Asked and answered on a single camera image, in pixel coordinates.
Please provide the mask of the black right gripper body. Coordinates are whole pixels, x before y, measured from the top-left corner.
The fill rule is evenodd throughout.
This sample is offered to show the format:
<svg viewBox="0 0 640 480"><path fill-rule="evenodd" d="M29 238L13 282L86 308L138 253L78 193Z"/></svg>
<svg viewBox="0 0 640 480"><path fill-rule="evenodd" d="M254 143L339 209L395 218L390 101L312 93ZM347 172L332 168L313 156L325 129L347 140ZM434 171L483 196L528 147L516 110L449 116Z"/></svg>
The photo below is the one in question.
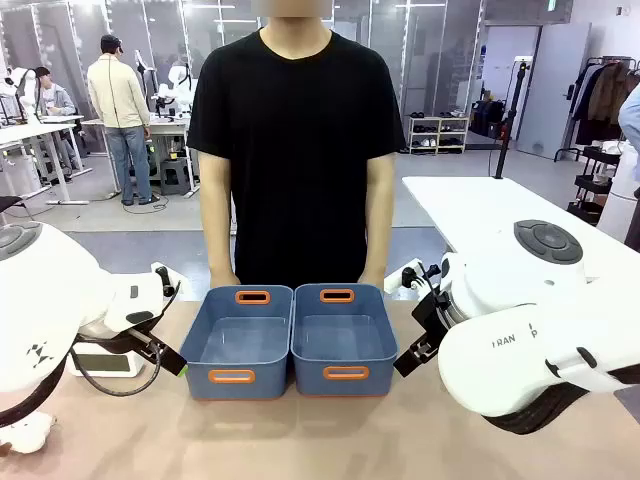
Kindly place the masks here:
<svg viewBox="0 0 640 480"><path fill-rule="evenodd" d="M445 318L450 301L447 293L427 294L412 311L412 317L424 329L418 345L439 345L449 330Z"/></svg>

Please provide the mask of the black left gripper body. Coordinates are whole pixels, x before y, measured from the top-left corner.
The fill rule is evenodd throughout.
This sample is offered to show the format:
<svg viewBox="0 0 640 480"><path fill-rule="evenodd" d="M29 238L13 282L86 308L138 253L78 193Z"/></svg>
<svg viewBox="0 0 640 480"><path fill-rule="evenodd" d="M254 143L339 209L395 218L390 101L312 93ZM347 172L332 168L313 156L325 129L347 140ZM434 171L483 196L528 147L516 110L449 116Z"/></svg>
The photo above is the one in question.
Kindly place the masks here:
<svg viewBox="0 0 640 480"><path fill-rule="evenodd" d="M154 338L136 329L125 330L110 339L77 334L74 343L98 345L113 354L124 354L133 351L142 356L153 356L161 352L161 346Z"/></svg>

